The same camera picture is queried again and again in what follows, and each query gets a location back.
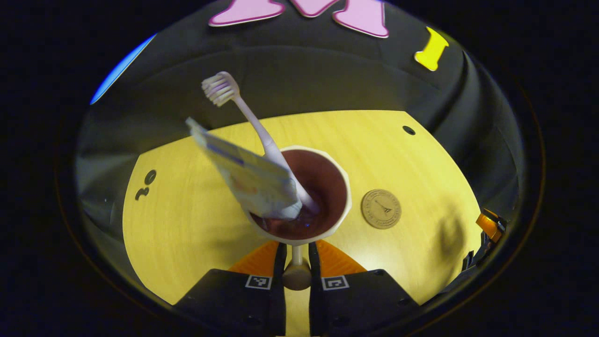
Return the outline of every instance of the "coin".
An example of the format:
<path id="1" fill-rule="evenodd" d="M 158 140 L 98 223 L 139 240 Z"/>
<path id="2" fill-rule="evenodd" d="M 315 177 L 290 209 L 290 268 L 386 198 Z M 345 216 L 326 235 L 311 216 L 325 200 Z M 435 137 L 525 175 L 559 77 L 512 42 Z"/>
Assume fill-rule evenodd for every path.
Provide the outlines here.
<path id="1" fill-rule="evenodd" d="M 400 202 L 387 190 L 373 189 L 362 198 L 362 215 L 375 228 L 391 228 L 400 219 Z"/>

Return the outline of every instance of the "blue light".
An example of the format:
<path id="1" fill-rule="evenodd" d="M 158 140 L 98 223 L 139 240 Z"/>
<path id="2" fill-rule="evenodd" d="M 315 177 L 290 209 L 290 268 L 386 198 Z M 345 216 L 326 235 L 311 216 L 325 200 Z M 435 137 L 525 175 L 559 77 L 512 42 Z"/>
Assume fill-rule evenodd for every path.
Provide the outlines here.
<path id="1" fill-rule="evenodd" d="M 96 94 L 92 97 L 89 105 L 96 103 L 108 91 L 110 86 L 125 72 L 125 70 L 133 63 L 135 58 L 146 48 L 146 46 L 152 41 L 152 39 L 156 36 L 156 34 L 152 35 L 149 39 L 147 39 L 144 43 L 140 44 L 137 48 L 135 48 L 129 55 L 127 55 L 122 61 L 117 64 L 117 66 L 108 74 L 104 82 L 100 85 Z"/>

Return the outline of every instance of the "wooden table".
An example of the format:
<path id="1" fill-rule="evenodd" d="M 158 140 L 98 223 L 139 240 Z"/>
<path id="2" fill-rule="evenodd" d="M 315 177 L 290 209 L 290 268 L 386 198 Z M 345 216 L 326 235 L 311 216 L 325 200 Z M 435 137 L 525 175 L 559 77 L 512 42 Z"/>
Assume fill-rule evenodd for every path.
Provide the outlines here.
<path id="1" fill-rule="evenodd" d="M 350 178 L 353 207 L 325 239 L 366 269 L 382 268 L 418 303 L 453 280 L 462 259 L 480 246 L 474 194 L 449 154 L 406 112 L 353 110 L 262 120 L 280 148 L 303 145 L 329 153 Z M 412 128 L 410 135 L 403 126 Z M 249 123 L 211 131 L 263 154 Z M 147 195 L 146 174 L 156 170 Z M 401 218 L 380 230 L 362 217 L 371 189 L 397 197 Z M 123 210 L 131 264 L 143 284 L 175 304 L 211 268 L 228 269 L 267 240 L 250 227 L 241 207 L 191 137 L 140 155 Z M 304 246 L 307 256 L 307 245 Z M 285 290 L 287 335 L 308 336 L 310 290 Z"/>

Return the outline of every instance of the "toothbrush head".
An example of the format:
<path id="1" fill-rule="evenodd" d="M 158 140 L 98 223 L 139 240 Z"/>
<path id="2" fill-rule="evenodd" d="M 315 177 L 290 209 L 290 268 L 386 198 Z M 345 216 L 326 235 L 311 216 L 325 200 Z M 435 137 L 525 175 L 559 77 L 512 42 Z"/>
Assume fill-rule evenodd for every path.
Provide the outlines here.
<path id="1" fill-rule="evenodd" d="M 203 80 L 202 90 L 204 90 L 206 97 L 218 107 L 222 106 L 236 95 L 239 96 L 239 86 L 237 85 L 237 82 L 235 82 L 233 76 L 226 71 L 221 71 L 218 74 Z"/>

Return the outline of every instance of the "pink letter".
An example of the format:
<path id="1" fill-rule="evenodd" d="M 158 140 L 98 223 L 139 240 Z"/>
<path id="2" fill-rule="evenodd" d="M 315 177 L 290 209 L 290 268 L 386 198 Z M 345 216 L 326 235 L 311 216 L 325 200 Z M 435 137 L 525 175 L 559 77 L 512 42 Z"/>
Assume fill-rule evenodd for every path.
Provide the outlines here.
<path id="1" fill-rule="evenodd" d="M 339 0 L 290 0 L 305 17 L 317 17 Z"/>
<path id="2" fill-rule="evenodd" d="M 380 0 L 346 0 L 345 9 L 333 13 L 333 19 L 341 26 L 374 37 L 386 38 L 385 5 Z"/>
<path id="3" fill-rule="evenodd" d="M 229 8 L 213 16 L 208 25 L 213 27 L 231 26 L 270 19 L 284 11 L 285 6 L 270 0 L 233 0 Z"/>

